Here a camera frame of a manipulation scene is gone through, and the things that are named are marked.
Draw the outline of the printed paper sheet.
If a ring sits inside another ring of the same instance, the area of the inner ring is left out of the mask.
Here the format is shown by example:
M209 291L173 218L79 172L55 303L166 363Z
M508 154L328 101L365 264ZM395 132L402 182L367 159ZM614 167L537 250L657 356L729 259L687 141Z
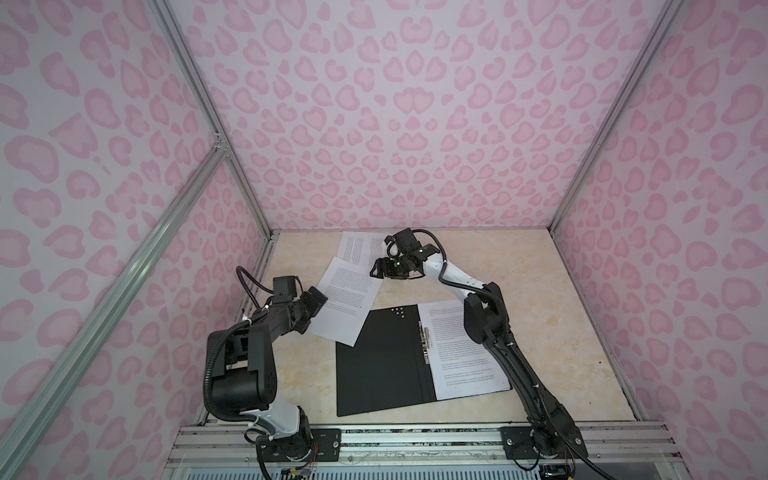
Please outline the printed paper sheet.
M308 332L353 347L382 283L363 267L334 257L317 286L327 302Z

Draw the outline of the blue folder black inside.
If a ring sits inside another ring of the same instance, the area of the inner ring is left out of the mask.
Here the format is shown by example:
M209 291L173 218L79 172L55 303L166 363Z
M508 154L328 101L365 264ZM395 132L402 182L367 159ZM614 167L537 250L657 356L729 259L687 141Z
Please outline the blue folder black inside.
M438 401L417 305L369 312L353 347L336 345L340 417Z

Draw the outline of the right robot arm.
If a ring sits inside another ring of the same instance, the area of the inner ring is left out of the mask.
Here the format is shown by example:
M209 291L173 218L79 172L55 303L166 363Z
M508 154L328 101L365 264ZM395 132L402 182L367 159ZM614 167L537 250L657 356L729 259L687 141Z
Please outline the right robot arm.
M580 429L517 345L500 287L477 280L451 263L437 236L426 229L406 228L386 236L384 251L385 256L374 262L372 277L408 280L426 276L462 302L463 329L497 362L517 393L532 427L535 451L545 458L563 454L587 460Z

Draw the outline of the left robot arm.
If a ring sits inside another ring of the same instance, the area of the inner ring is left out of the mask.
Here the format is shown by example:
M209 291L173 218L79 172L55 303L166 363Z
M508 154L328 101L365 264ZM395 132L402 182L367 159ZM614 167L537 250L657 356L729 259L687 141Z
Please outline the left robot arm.
M291 332L305 333L327 301L311 287L296 299L274 301L211 333L202 380L207 412L219 420L247 422L280 446L308 450L312 434L306 414L278 398L273 343Z

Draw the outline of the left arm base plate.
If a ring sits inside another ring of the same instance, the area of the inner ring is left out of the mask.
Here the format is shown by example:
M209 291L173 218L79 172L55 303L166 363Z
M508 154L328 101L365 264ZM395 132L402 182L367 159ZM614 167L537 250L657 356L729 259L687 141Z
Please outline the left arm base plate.
M310 433L299 432L282 439L257 440L256 445L263 459L269 463L306 463L309 460L336 462L340 456L341 430L312 428Z

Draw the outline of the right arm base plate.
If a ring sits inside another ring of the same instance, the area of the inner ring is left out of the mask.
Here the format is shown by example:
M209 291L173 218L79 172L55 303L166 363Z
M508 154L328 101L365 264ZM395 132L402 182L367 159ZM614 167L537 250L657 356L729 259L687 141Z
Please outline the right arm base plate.
M533 426L506 426L499 429L507 460L580 460L588 458L586 441L578 428L565 431L536 429Z

